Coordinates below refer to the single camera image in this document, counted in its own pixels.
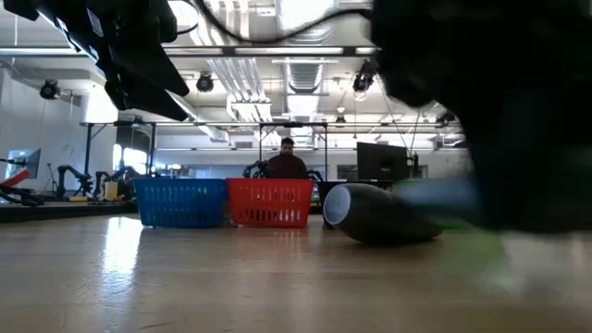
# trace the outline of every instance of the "black cylinder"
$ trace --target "black cylinder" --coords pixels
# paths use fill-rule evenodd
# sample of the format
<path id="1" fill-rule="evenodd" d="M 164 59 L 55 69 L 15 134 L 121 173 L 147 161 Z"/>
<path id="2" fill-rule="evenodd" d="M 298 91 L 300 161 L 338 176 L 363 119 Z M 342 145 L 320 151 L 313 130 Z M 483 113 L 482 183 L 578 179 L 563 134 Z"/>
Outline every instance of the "black cylinder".
<path id="1" fill-rule="evenodd" d="M 323 213 L 329 224 L 356 241 L 394 244 L 428 241 L 442 228 L 390 191 L 367 184 L 343 184 L 325 199 Z"/>

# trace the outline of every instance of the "blue basket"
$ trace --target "blue basket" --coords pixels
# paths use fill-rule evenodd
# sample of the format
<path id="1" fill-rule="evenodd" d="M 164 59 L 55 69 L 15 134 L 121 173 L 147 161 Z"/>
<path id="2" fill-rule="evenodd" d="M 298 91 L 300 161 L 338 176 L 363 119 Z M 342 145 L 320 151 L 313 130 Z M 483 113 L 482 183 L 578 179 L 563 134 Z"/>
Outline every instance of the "blue basket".
<path id="1" fill-rule="evenodd" d="M 227 218 L 224 179 L 135 179 L 133 185 L 145 226 L 214 228 Z"/>

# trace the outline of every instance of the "yellow object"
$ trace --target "yellow object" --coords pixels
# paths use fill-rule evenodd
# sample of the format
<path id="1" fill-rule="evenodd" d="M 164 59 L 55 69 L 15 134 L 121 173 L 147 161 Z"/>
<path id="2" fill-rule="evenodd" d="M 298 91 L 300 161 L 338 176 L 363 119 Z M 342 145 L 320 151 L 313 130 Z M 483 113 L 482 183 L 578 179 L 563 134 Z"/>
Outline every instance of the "yellow object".
<path id="1" fill-rule="evenodd" d="M 117 183 L 108 181 L 105 183 L 105 200 L 115 201 L 117 199 Z"/>
<path id="2" fill-rule="evenodd" d="M 70 201 L 74 201 L 74 202 L 85 202 L 85 201 L 89 201 L 88 197 L 70 197 L 69 198 Z"/>

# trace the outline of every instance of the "red basket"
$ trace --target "red basket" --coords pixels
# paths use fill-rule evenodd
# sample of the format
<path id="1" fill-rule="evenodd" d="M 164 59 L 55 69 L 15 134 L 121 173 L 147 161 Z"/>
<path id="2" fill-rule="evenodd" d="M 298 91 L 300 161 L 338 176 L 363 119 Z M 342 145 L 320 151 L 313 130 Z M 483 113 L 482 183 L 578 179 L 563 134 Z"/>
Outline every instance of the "red basket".
<path id="1" fill-rule="evenodd" d="M 312 180 L 228 179 L 232 219 L 243 226 L 304 228 L 314 185 Z"/>

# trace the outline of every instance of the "computer monitor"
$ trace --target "computer monitor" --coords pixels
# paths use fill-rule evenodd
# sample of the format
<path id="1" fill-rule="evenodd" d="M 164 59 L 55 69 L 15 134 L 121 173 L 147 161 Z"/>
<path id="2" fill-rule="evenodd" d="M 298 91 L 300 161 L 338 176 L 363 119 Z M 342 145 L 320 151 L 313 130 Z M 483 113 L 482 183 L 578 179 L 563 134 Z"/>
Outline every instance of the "computer monitor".
<path id="1" fill-rule="evenodd" d="M 23 170 L 29 170 L 29 179 L 37 179 L 39 172 L 39 160 L 41 158 L 41 149 L 22 149 L 8 152 L 8 160 L 17 162 L 8 164 L 6 168 L 6 179 L 15 177 Z"/>
<path id="2" fill-rule="evenodd" d="M 404 147 L 358 142 L 358 179 L 399 181 L 409 178 Z"/>

